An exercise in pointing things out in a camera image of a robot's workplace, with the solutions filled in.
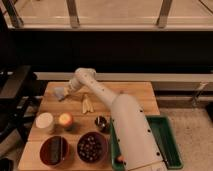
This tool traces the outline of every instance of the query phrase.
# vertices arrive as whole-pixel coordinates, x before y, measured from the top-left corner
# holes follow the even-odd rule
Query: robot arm
[[[71,91],[86,85],[110,109],[126,170],[166,171],[165,163],[138,101],[116,94],[95,80],[95,70],[79,68],[69,81]]]

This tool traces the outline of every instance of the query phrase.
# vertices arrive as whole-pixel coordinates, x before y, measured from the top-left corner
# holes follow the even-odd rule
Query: brown bowl
[[[84,134],[77,144],[77,153],[86,163],[97,163],[108,153],[108,141],[98,132]]]
[[[70,146],[67,140],[61,136],[53,136],[47,139],[40,149],[40,159],[48,166],[58,166],[68,157]]]

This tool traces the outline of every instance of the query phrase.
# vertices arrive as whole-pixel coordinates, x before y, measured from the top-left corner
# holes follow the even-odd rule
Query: green tray
[[[147,116],[146,117],[152,133],[155,137],[157,145],[161,151],[161,154],[166,161],[167,169],[177,170],[183,168],[183,163],[180,158],[180,153],[175,142],[175,138],[172,133],[172,129],[169,120],[166,116]],[[116,171],[124,171],[122,163],[115,161],[120,153],[118,142],[116,141],[116,134],[112,124],[110,122],[110,139],[111,139],[111,161],[112,167]]]

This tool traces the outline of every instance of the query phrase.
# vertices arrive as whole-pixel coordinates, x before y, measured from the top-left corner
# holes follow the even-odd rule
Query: white cup
[[[44,133],[52,134],[55,129],[55,120],[51,113],[41,113],[36,117],[36,127],[41,129]]]

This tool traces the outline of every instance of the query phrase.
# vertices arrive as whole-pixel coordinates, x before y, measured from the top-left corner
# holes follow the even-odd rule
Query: white lid
[[[52,124],[53,119],[51,113],[42,113],[36,118],[36,126],[38,128],[46,128]]]

